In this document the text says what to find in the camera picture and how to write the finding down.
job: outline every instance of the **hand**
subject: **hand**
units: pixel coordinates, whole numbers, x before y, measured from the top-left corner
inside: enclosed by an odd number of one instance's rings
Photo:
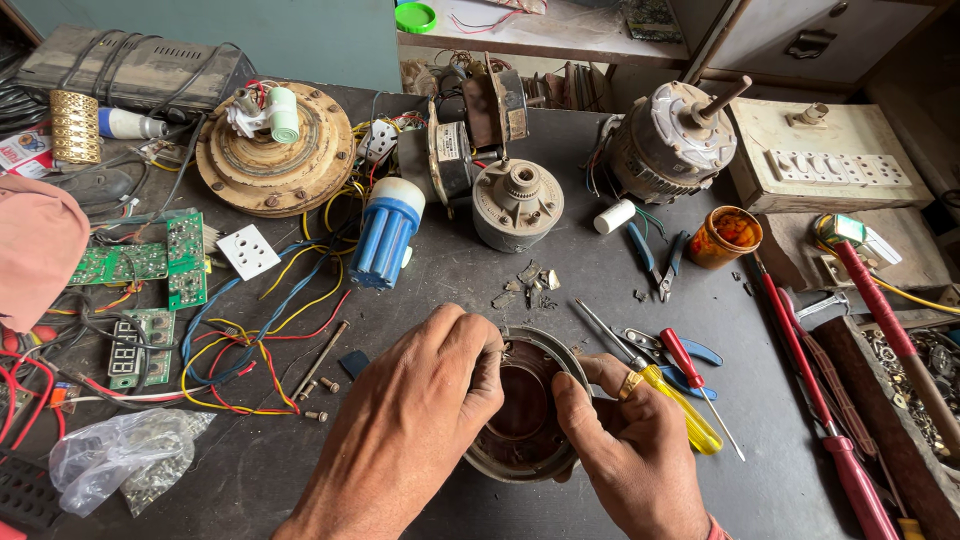
[[[434,309],[354,382],[273,539],[397,538],[503,405],[503,349],[482,316]]]
[[[630,373],[611,355],[577,359],[587,380],[610,396],[619,394]],[[600,504],[631,540],[708,537],[710,518],[679,405],[645,381],[622,404],[592,404],[583,386],[565,372],[554,376],[552,388],[560,426],[580,455]]]

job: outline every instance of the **pliers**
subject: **pliers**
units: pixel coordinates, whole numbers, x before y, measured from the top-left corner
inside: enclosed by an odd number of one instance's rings
[[[673,249],[670,251],[670,267],[666,269],[666,274],[661,276],[660,271],[657,270],[657,265],[654,263],[654,254],[650,251],[650,246],[647,245],[646,240],[644,240],[640,234],[640,229],[631,223],[627,225],[627,232],[630,233],[630,238],[633,239],[634,245],[636,246],[636,252],[640,254],[640,258],[643,260],[643,267],[647,272],[650,272],[654,277],[654,281],[660,286],[660,301],[667,302],[670,300],[673,279],[680,275],[680,258],[684,255],[684,246],[687,240],[690,239],[690,233],[680,231],[677,237],[674,238]]]
[[[666,379],[671,386],[680,390],[681,392],[684,392],[688,396],[700,400],[704,399],[704,396],[700,392],[695,391],[690,387],[683,370],[667,360],[664,354],[667,352],[667,349],[658,337],[654,337],[634,329],[626,329],[623,331],[614,332],[619,333],[622,337],[626,338],[627,342],[637,347],[648,358],[653,360],[653,362],[660,368],[660,371],[663,372],[663,378]],[[723,365],[723,358],[708,347],[683,337],[680,338],[680,341],[684,344],[684,348],[691,357],[700,358],[704,362],[715,366]],[[712,389],[704,387],[704,391],[707,392],[708,397],[712,401],[717,399],[717,393]]]

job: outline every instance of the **pink cloth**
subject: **pink cloth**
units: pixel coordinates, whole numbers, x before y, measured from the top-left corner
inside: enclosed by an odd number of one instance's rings
[[[0,324],[30,331],[84,255],[90,222],[59,187],[0,176]]]

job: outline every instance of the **right hand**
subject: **right hand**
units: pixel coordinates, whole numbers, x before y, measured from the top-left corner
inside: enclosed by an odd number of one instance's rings
[[[630,373],[612,355],[577,359],[587,380],[610,396],[619,393]],[[684,411],[676,402],[642,381],[623,403],[592,403],[566,372],[554,376],[552,389],[560,426],[600,504],[631,540],[708,537],[710,518],[697,485]]]

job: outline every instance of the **green wall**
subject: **green wall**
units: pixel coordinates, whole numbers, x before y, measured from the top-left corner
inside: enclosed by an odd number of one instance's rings
[[[394,0],[8,0],[42,36],[71,23],[232,41],[271,77],[400,92]]]

